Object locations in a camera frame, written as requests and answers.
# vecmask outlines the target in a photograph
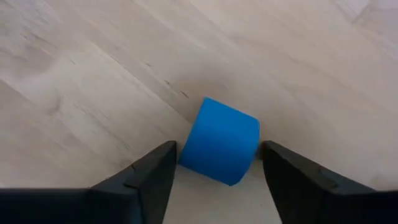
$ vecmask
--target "blue block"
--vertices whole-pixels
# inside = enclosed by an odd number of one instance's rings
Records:
[[[256,153],[259,121],[205,98],[179,164],[228,185],[238,183]]]

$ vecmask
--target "blue cylinder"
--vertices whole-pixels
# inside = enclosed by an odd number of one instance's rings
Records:
[[[205,98],[179,164],[224,184],[238,183],[256,153],[259,121]]]

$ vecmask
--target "blue object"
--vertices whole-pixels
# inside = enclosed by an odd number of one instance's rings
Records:
[[[259,144],[259,121],[211,98],[205,98],[179,163],[221,181],[238,183]]]

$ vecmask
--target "wood grain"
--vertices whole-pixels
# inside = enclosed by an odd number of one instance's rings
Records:
[[[0,183],[89,186],[165,140],[183,145],[210,96],[259,118],[262,139],[396,189],[397,9],[394,0],[2,0]],[[258,222],[262,202],[277,217],[256,169],[225,194],[179,169],[168,222],[181,210],[189,223],[240,220],[231,210]],[[198,194],[201,215],[183,205]]]

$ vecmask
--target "black plastic part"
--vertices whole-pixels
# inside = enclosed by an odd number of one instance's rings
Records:
[[[176,157],[169,141],[90,189],[1,189],[0,223],[160,224]]]
[[[139,191],[146,224],[163,222],[177,164],[176,145],[168,141],[133,163],[136,175],[124,183]]]
[[[263,167],[282,223],[398,223],[398,192],[377,192],[266,141]]]

